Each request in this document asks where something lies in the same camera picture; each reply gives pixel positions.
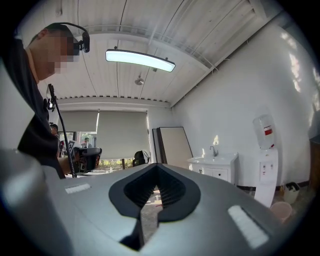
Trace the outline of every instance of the floor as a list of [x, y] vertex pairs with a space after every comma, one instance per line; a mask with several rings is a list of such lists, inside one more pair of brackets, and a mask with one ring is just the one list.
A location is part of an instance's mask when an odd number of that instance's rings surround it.
[[[250, 196], [254, 197], [254, 191], [245, 191]], [[300, 189], [299, 195], [296, 201], [291, 205], [292, 215], [286, 223], [290, 222], [297, 214], [303, 214], [303, 212], [308, 208], [309, 203], [314, 198], [315, 193], [312, 189], [308, 187], [302, 187]], [[273, 204], [275, 202], [283, 201], [283, 196], [279, 191], [274, 194]], [[157, 231], [157, 216], [162, 210], [160, 192], [156, 188], [154, 194], [150, 197], [148, 202], [141, 210], [141, 224], [144, 236], [144, 242], [146, 243], [150, 237]]]

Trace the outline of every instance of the ceiling light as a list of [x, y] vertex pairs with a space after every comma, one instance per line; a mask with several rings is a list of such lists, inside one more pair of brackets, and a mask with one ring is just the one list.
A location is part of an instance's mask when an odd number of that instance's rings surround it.
[[105, 59], [108, 62], [139, 64], [168, 72], [171, 72], [176, 66], [169, 60], [130, 50], [108, 49], [105, 52]]

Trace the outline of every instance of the sink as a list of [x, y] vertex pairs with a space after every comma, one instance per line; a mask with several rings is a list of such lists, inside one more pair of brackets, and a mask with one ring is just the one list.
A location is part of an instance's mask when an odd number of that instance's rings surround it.
[[189, 163], [207, 165], [230, 165], [238, 157], [238, 153], [220, 153], [217, 156], [202, 154], [201, 156], [188, 159]]

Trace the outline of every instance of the roller blind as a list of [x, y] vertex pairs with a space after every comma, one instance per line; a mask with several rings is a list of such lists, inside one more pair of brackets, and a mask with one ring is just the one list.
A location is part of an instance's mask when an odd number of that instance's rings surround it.
[[96, 138], [101, 159], [133, 158], [137, 151], [150, 151], [145, 112], [101, 111]]
[[[97, 111], [62, 112], [61, 116], [66, 132], [95, 132], [97, 129]], [[58, 131], [62, 132], [60, 119], [57, 125]]]

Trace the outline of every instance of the person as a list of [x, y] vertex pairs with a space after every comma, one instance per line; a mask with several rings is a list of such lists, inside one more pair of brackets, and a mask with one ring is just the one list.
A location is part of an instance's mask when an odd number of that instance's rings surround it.
[[92, 145], [89, 143], [88, 137], [84, 139], [84, 143], [82, 143], [81, 146], [83, 146], [85, 148], [92, 148]]
[[58, 125], [56, 124], [51, 124], [50, 125], [51, 127], [51, 133], [57, 137], [57, 140], [58, 140], [58, 145], [57, 145], [57, 152], [56, 152], [56, 157], [59, 158], [60, 157], [60, 153], [61, 153], [61, 142], [60, 142], [60, 138], [59, 138], [59, 135], [58, 135]]
[[79, 55], [79, 48], [74, 47], [77, 42], [67, 26], [53, 23], [36, 34], [25, 49], [20, 39], [13, 39], [2, 56], [13, 84], [34, 111], [18, 150], [33, 156], [41, 165], [55, 168], [61, 179], [71, 171], [69, 160], [57, 158], [58, 138], [51, 133], [47, 102], [38, 83]]

